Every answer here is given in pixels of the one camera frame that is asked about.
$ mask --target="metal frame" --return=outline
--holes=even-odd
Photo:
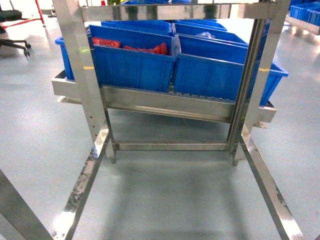
[[[38,0],[34,0],[34,1],[35,1],[36,7],[37,7],[38,12],[39,12],[39,18],[22,18],[21,20],[23,20],[23,21],[19,21],[19,22],[10,24],[10,25],[5,25],[2,28],[6,29],[6,28],[9,28],[9,27],[13,27],[13,26],[21,25],[21,24],[26,24],[26,23],[33,22],[33,21],[36,21],[36,20],[41,20],[43,26],[45,27],[45,19],[44,19],[44,16],[42,15],[42,10],[40,8],[39,2],[38,2]]]
[[[270,122],[276,111],[272,105],[260,107],[259,103],[290,0],[277,0],[276,2],[261,0],[250,4],[197,4],[196,0],[193,0],[192,4],[98,7],[80,7],[78,0],[53,0],[53,4],[76,79],[76,83],[68,82],[61,79],[61,74],[52,81],[53,89],[56,95],[66,96],[60,98],[61,102],[82,104],[94,142],[91,153],[61,214],[63,227],[55,229],[53,239],[72,239],[104,151],[107,157],[111,158],[111,162],[115,163],[117,150],[229,151],[233,156],[234,166],[240,159],[246,157],[280,238],[283,240],[303,239],[297,223],[250,137],[252,128],[254,126],[263,127],[263,122]],[[170,92],[159,93],[106,86],[99,88],[90,54],[85,21],[222,18],[255,19],[235,102]],[[255,81],[255,84],[251,97],[248,98],[251,81]],[[230,128],[228,137],[223,142],[117,142],[113,138],[108,108],[223,122],[229,123]],[[12,185],[9,186],[9,190],[17,194]],[[0,206],[7,202],[6,197],[0,198]],[[21,198],[17,200],[17,204],[20,203],[24,203]],[[24,205],[23,208],[29,211],[26,216],[30,216],[35,223],[39,223],[27,205]],[[13,209],[4,211],[0,208],[0,213],[8,220],[8,216],[18,218],[13,214]],[[18,221],[14,228],[23,235],[24,226],[21,221]],[[32,237],[23,236],[26,240],[49,239],[44,227],[40,226],[40,229],[43,231],[33,233]]]
[[[296,26],[302,30],[307,30],[308,32],[313,33],[314,35],[320,35],[320,26],[293,18],[289,15],[285,17],[285,21],[292,26]]]

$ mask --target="metal leg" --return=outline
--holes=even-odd
[[[281,239],[304,239],[254,141],[245,135],[240,142]]]
[[[105,113],[105,119],[106,119],[106,123],[108,125],[109,128],[109,135],[110,135],[110,140],[107,144],[106,150],[105,150],[105,155],[108,159],[110,159],[112,164],[116,163],[116,153],[117,153],[117,148],[115,146],[115,140],[114,140],[114,136],[113,133],[111,131],[111,123],[110,123],[110,117],[109,117],[109,113],[108,113],[108,109],[106,109],[104,111]]]
[[[269,28],[265,28],[265,34],[267,34],[265,43],[260,42],[263,34],[259,32],[261,20],[256,20],[254,23],[250,47],[248,49],[249,57],[247,57],[244,65],[240,91],[237,96],[227,137],[228,147],[231,152],[235,150],[235,144],[239,141],[241,133],[246,131],[245,134],[250,134],[252,127],[256,122],[260,100],[265,89],[289,4],[290,1],[276,2],[278,11],[274,12]],[[253,75],[253,69],[257,66],[257,74],[255,76]],[[248,87],[252,80],[255,80],[255,83],[250,99],[248,99]]]
[[[250,38],[247,57],[245,60],[239,92],[236,98],[235,107],[233,110],[229,133],[227,137],[228,149],[232,153],[235,150],[235,144],[239,141],[241,117],[245,110],[248,90],[253,76],[253,70],[256,66],[258,51],[261,48],[260,43],[264,34],[266,20],[254,20],[252,34]]]
[[[52,240],[49,232],[0,170],[0,233],[7,238]]]
[[[64,43],[68,52],[76,86],[81,98],[84,114],[93,141],[108,122],[110,139],[113,142],[110,120],[104,110],[102,96],[98,86],[96,71],[91,56],[84,25],[83,14],[78,0],[53,0],[54,9],[60,25]]]
[[[245,158],[245,153],[244,151],[242,150],[242,147],[240,144],[238,144],[238,146],[236,147],[236,151],[235,151],[235,154],[233,156],[233,161],[232,161],[232,165],[233,166],[238,166],[238,163],[240,160],[243,160]]]
[[[0,234],[6,240],[26,240],[20,232],[0,213]]]
[[[85,161],[70,197],[58,219],[54,221],[55,240],[71,240],[76,231],[82,211],[87,202],[91,187],[95,181],[101,160],[110,140],[107,122],[101,128],[91,152]]]

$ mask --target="metal bar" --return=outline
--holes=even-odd
[[[302,30],[307,30],[308,32],[313,33],[315,35],[320,35],[320,26],[317,26],[317,25],[311,24],[309,22],[290,17],[289,15],[287,15],[285,17],[285,21],[288,24],[296,26]]]
[[[261,48],[263,48],[263,52],[261,54],[260,62],[257,62],[258,71],[244,121],[246,129],[249,133],[256,122],[258,107],[265,89],[267,78],[269,76],[270,67],[276,53],[278,41],[284,26],[286,15],[288,13],[289,5],[290,0],[279,0],[276,2],[277,11],[275,11],[274,16],[272,16],[267,37],[265,39],[265,44],[264,46],[261,46]]]
[[[60,102],[81,104],[76,83],[61,79],[59,74],[52,80],[55,95]],[[180,93],[162,93],[104,86],[104,105],[108,108],[139,113],[157,114],[170,117],[195,119],[210,122],[230,123],[235,103],[219,98],[203,97]],[[259,106],[255,123],[270,123],[277,110],[270,103]]]
[[[109,140],[110,133],[107,122],[105,122],[85,161],[63,212],[54,221],[52,234],[54,240],[71,240],[73,238]]]
[[[106,114],[98,86],[97,76],[87,30],[78,0],[53,0],[59,26],[76,80],[78,94],[93,141],[106,122]]]
[[[121,142],[115,143],[117,150],[124,151],[225,151],[227,143],[216,142]]]
[[[23,21],[19,21],[19,22],[10,24],[10,25],[3,26],[2,28],[6,29],[6,28],[9,28],[9,27],[18,26],[18,25],[21,25],[21,24],[26,24],[26,23],[33,22],[33,21],[36,21],[36,20],[41,20],[41,19],[40,18],[27,18],[27,19],[25,19]]]
[[[245,135],[240,142],[281,239],[304,239],[254,141],[250,135]]]
[[[1,170],[0,215],[6,219],[2,223],[10,227],[9,222],[12,226],[4,230],[13,232],[17,238],[20,234],[25,240],[52,240],[49,232]]]
[[[82,7],[84,21],[176,19],[270,19],[274,2],[115,5]]]
[[[35,1],[35,4],[36,4],[36,8],[38,9],[38,13],[40,15],[40,20],[41,20],[42,24],[45,25],[44,16],[42,15],[42,10],[40,8],[39,2],[38,2],[38,0],[34,0],[34,1]]]
[[[0,235],[6,240],[26,240],[17,229],[0,213]]]
[[[231,152],[234,151],[235,143],[238,142],[237,138],[239,135],[239,124],[241,122],[241,116],[244,114],[245,111],[245,103],[247,100],[253,71],[256,66],[258,51],[260,49],[260,42],[265,30],[265,23],[266,20],[262,19],[256,19],[253,23],[249,48],[244,63],[239,91],[236,97],[235,107],[231,118],[231,125],[227,137],[228,149]]]

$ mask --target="chair base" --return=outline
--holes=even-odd
[[[24,43],[25,46],[20,46],[17,43]],[[22,49],[25,56],[30,56],[28,49],[31,48],[31,45],[26,40],[0,39],[0,46]]]

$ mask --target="metal post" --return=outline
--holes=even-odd
[[[288,205],[250,135],[240,138],[243,151],[282,240],[304,239]]]
[[[245,59],[239,92],[235,101],[229,133],[227,137],[228,149],[231,152],[234,151],[235,144],[237,142],[236,138],[239,135],[239,124],[241,122],[241,117],[244,112],[247,94],[253,76],[253,70],[256,66],[258,51],[261,47],[260,43],[264,33],[265,23],[265,19],[256,19],[253,23],[247,57]]]
[[[52,240],[49,232],[0,170],[0,233],[8,240]]]
[[[82,101],[91,138],[95,141],[104,122],[107,121],[108,110],[104,110],[79,1],[53,0],[53,5]],[[108,120],[107,123],[111,141],[113,142],[110,121]],[[109,147],[107,155],[114,157],[115,154],[114,148]]]
[[[241,153],[239,153],[240,150],[237,150],[235,152],[234,144],[236,144],[239,141],[239,137],[241,133],[243,133],[244,129],[246,129],[247,134],[249,134],[255,123],[257,115],[256,113],[259,108],[260,100],[265,89],[267,78],[270,72],[270,67],[274,59],[277,44],[288,12],[289,4],[289,0],[278,0],[276,2],[277,10],[274,11],[274,14],[272,16],[265,44],[260,44],[259,49],[257,50],[257,52],[263,50],[261,59],[257,59],[257,61],[253,63],[253,67],[255,67],[255,65],[258,66],[258,71],[256,77],[253,77],[253,79],[255,79],[255,84],[252,90],[251,97],[248,100],[248,107],[246,109],[244,109],[243,102],[247,99],[247,97],[240,97],[240,94],[243,93],[239,91],[237,98],[238,104],[236,104],[238,106],[236,106],[234,109],[232,117],[234,121],[230,125],[229,134],[227,138],[229,150],[233,153],[233,156],[242,155]],[[232,165],[237,166],[240,158],[241,157],[234,158]]]

